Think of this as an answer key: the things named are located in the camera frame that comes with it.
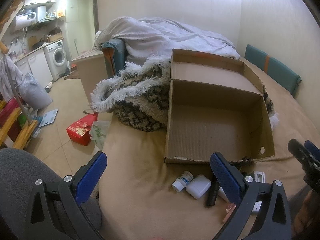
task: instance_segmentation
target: brown blanket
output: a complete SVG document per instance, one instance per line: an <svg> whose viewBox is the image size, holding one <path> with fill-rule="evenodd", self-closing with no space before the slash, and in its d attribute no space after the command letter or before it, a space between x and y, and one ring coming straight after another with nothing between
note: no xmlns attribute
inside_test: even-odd
<svg viewBox="0 0 320 240"><path fill-rule="evenodd" d="M268 183L282 181L288 198L305 183L300 163L288 152L287 144L296 138L311 140L320 147L320 135L291 94L262 70L244 60L260 77L279 113L273 131L275 158L246 167L264 171ZM226 202L204 206L206 194L195 200L185 190L175 192L172 182L184 171L211 177L209 166L165 164L165 130L139 131L121 124L114 116L103 151L108 166L100 179L99 203L103 213L101 233L109 240L147 240L161 236L166 240L212 239L222 226ZM254 216L242 237L249 233Z"/></svg>

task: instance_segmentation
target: washing machine door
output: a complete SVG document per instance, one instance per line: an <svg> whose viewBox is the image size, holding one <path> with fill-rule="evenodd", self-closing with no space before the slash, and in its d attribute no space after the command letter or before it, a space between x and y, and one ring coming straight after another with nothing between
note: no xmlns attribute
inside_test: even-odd
<svg viewBox="0 0 320 240"><path fill-rule="evenodd" d="M56 66L62 66L66 62L66 52L63 48L57 48L52 55L53 63Z"/></svg>

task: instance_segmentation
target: gray pants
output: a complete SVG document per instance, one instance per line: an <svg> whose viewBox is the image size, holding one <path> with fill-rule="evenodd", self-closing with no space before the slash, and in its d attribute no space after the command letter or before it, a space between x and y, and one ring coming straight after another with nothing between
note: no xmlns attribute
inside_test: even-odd
<svg viewBox="0 0 320 240"><path fill-rule="evenodd" d="M60 176L30 153L12 148L0 150L0 216L19 240L25 239L27 206L37 179L45 182L61 180ZM78 239L61 202L55 201L54 204L65 233L73 239ZM98 201L90 198L81 207L94 227L99 230L101 211Z"/></svg>

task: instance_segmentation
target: cutting board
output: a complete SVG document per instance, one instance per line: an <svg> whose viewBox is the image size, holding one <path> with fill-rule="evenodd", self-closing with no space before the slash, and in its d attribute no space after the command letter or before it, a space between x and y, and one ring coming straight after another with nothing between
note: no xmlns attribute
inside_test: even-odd
<svg viewBox="0 0 320 240"><path fill-rule="evenodd" d="M31 36L30 38L28 38L29 51L32 50L32 45L36 44L37 42L37 36Z"/></svg>

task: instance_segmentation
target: open cardboard box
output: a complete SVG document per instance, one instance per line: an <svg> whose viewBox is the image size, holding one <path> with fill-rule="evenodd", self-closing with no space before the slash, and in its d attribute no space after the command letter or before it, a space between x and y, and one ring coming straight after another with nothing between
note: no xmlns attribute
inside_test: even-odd
<svg viewBox="0 0 320 240"><path fill-rule="evenodd" d="M166 163L209 163L214 152L230 162L275 155L262 81L242 61L174 49Z"/></svg>

